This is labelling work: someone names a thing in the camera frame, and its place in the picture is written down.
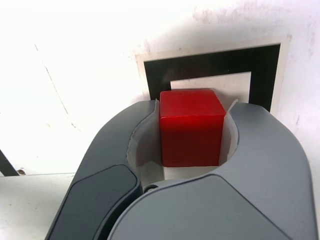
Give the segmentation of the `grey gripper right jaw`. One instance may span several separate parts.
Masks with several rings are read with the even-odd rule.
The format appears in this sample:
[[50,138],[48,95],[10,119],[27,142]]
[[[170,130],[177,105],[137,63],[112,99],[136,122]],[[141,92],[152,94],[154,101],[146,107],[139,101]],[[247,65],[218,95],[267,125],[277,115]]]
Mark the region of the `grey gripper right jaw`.
[[232,157],[200,177],[133,202],[111,240],[312,240],[309,161],[297,138],[263,107],[235,103]]

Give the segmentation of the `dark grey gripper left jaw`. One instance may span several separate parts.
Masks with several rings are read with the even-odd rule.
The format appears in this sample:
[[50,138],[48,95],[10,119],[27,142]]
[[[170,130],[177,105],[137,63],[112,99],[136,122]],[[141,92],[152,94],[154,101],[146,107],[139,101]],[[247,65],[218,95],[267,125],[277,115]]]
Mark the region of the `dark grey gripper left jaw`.
[[46,235],[105,240],[144,188],[164,180],[158,100],[139,101],[93,138]]

